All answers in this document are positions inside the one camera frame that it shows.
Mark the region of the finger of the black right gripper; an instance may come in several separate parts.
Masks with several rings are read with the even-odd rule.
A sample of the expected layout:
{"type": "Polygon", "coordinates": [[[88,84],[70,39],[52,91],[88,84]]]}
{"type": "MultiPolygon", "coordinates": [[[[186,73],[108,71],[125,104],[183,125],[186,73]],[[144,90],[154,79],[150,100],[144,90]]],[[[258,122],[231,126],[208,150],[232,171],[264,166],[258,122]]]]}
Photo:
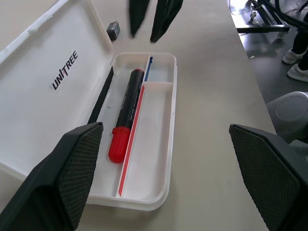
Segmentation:
{"type": "Polygon", "coordinates": [[[167,32],[172,21],[179,13],[183,4],[183,0],[158,0],[152,33],[150,37],[151,43],[156,43],[167,32]]]}
{"type": "Polygon", "coordinates": [[[149,2],[150,0],[129,0],[128,13],[132,38],[136,36],[145,19],[149,2]]]}

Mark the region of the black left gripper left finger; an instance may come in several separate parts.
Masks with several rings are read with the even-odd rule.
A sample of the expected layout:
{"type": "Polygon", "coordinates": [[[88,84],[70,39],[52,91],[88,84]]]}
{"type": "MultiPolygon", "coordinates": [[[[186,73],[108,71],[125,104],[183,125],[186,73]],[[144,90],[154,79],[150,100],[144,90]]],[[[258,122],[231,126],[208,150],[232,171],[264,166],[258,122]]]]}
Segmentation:
{"type": "Polygon", "coordinates": [[[103,124],[64,134],[0,214],[2,231],[74,231],[92,186],[103,124]]]}

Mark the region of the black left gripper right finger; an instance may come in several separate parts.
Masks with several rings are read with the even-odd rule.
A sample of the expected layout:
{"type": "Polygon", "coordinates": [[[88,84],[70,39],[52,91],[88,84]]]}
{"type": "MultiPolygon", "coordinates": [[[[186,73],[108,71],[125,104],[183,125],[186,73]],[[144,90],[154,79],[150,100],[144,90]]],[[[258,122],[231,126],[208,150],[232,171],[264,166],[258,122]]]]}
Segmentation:
{"type": "Polygon", "coordinates": [[[244,184],[270,231],[308,229],[308,150],[278,135],[231,124],[244,184]]]}

